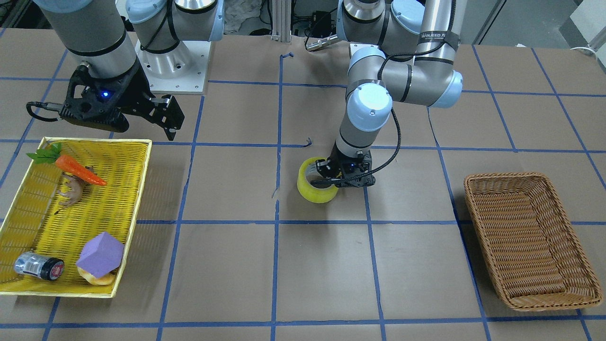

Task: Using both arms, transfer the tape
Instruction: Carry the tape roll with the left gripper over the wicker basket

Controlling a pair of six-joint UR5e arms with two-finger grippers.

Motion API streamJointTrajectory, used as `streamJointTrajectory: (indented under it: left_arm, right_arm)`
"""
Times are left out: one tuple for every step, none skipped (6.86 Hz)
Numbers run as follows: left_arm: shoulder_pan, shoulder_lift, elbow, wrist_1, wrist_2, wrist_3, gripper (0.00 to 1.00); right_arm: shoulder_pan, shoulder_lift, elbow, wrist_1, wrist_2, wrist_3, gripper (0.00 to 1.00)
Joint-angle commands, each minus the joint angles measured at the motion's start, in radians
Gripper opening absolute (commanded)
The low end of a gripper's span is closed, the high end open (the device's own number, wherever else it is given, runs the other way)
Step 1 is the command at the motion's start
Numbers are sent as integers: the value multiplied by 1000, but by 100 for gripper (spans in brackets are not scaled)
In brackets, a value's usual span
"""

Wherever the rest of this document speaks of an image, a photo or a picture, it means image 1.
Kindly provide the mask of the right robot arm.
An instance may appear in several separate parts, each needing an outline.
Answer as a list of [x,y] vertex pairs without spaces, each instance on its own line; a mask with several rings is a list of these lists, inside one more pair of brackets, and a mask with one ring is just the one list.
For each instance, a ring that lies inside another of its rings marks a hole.
[[185,116],[173,95],[152,93],[148,75],[183,75],[193,69],[185,41],[219,41],[223,0],[128,0],[135,47],[113,0],[37,0],[63,45],[78,62],[62,103],[28,102],[44,122],[123,133],[127,115],[160,126],[174,140]]

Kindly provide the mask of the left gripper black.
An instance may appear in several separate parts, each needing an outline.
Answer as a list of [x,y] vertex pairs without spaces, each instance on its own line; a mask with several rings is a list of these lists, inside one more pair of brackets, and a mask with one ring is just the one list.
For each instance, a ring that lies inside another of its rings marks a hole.
[[343,154],[333,147],[330,156],[316,161],[316,169],[322,178],[312,179],[312,186],[368,187],[376,183],[372,175],[372,154],[357,151],[354,157]]

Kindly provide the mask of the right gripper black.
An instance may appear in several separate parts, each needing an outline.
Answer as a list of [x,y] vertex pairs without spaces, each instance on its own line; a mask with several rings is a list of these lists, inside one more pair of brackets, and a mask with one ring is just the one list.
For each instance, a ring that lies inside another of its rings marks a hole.
[[173,95],[153,95],[140,62],[108,79],[94,78],[91,71],[84,61],[76,67],[59,110],[61,119],[72,125],[123,133],[129,128],[126,115],[136,115],[164,129],[170,142],[175,140],[185,115]]

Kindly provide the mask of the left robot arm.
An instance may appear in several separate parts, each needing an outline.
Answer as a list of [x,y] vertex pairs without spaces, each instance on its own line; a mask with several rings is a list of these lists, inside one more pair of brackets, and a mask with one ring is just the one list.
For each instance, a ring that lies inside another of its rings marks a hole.
[[328,158],[308,166],[317,188],[374,184],[370,149],[394,103],[448,108],[463,76],[453,69],[465,0],[341,0],[337,35],[361,43],[347,71],[346,112]]

